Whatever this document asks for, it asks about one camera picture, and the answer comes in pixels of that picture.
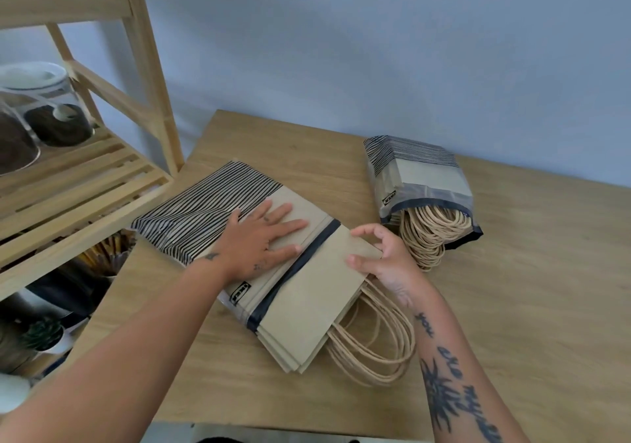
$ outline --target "jar lid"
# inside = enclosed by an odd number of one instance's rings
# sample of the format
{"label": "jar lid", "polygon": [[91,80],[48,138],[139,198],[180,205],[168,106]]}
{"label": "jar lid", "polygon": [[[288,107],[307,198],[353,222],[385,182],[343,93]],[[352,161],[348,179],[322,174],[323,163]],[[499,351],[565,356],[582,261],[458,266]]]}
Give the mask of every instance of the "jar lid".
{"label": "jar lid", "polygon": [[65,80],[66,70],[52,62],[17,62],[0,66],[0,88],[42,89]]}

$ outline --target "wooden tabletop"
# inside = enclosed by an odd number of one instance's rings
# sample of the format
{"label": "wooden tabletop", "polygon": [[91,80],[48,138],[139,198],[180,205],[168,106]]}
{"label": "wooden tabletop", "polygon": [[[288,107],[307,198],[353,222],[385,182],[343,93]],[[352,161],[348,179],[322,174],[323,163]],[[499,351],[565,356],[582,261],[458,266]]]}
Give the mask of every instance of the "wooden tabletop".
{"label": "wooden tabletop", "polygon": [[[361,137],[217,111],[171,194],[230,159],[279,180],[346,226],[377,219]],[[430,278],[478,359],[533,442],[626,441],[631,189],[458,161],[485,235],[449,251]],[[141,240],[73,359],[181,271]],[[156,419],[432,439],[418,365],[389,389],[352,383],[326,352],[303,375],[286,375],[218,302]]]}

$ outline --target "left hand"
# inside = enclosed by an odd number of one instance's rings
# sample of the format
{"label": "left hand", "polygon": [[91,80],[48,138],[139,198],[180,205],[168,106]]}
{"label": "left hand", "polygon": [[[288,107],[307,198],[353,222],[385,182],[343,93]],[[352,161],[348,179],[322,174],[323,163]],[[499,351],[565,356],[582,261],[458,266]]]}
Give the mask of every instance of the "left hand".
{"label": "left hand", "polygon": [[292,205],[282,204],[268,213],[271,207],[272,201],[264,200],[241,223],[241,210],[234,209],[228,218],[226,230],[213,246],[213,251],[198,261],[203,262],[206,259],[221,263],[226,283],[229,283],[235,280],[249,280],[265,270],[297,257],[302,250],[299,245],[286,245],[277,250],[270,250],[269,244],[279,237],[306,227],[308,222],[304,219],[295,219],[280,223],[283,217],[292,211]]}

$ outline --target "right hand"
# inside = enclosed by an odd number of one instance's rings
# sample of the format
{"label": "right hand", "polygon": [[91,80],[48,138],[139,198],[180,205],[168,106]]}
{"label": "right hand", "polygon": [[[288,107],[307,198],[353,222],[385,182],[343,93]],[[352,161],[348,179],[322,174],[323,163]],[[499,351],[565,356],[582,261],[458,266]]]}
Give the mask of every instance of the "right hand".
{"label": "right hand", "polygon": [[373,234],[381,239],[374,244],[383,252],[381,259],[349,255],[346,265],[358,272],[367,272],[376,276],[399,301],[412,308],[412,296],[418,293],[422,285],[431,285],[418,268],[400,237],[390,232],[381,224],[364,224],[351,230],[351,235],[361,237]]}

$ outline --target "finger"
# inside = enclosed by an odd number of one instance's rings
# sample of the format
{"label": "finger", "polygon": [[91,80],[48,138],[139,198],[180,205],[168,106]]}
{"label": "finger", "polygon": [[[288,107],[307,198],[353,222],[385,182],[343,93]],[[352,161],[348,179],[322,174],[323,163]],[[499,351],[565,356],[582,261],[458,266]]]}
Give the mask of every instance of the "finger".
{"label": "finger", "polygon": [[364,224],[359,227],[355,227],[351,230],[351,235],[354,237],[361,237],[362,235],[374,235],[378,239],[387,238],[388,235],[394,235],[388,229],[386,229],[382,224]]}
{"label": "finger", "polygon": [[288,233],[305,228],[308,224],[309,221],[304,219],[295,219],[289,222],[283,222],[282,224],[275,224],[269,227],[269,237],[272,240],[277,239]]}
{"label": "finger", "polygon": [[289,259],[298,257],[301,250],[302,249],[299,245],[286,245],[278,250],[267,251],[265,256],[266,268],[271,269],[272,267],[276,267],[278,264],[282,264]]}
{"label": "finger", "polygon": [[241,215],[241,209],[239,209],[238,207],[236,207],[231,213],[230,216],[228,217],[228,224],[238,224],[239,223],[239,216]]}
{"label": "finger", "polygon": [[379,260],[351,254],[346,258],[346,265],[361,273],[376,274],[379,268]]}
{"label": "finger", "polygon": [[255,208],[250,215],[247,217],[248,219],[257,220],[263,217],[266,213],[268,213],[269,208],[272,207],[271,199],[265,199],[261,202],[257,208]]}
{"label": "finger", "polygon": [[293,205],[290,202],[286,202],[283,205],[272,210],[269,214],[263,216],[263,219],[268,224],[277,224],[283,217],[285,217],[293,209]]}

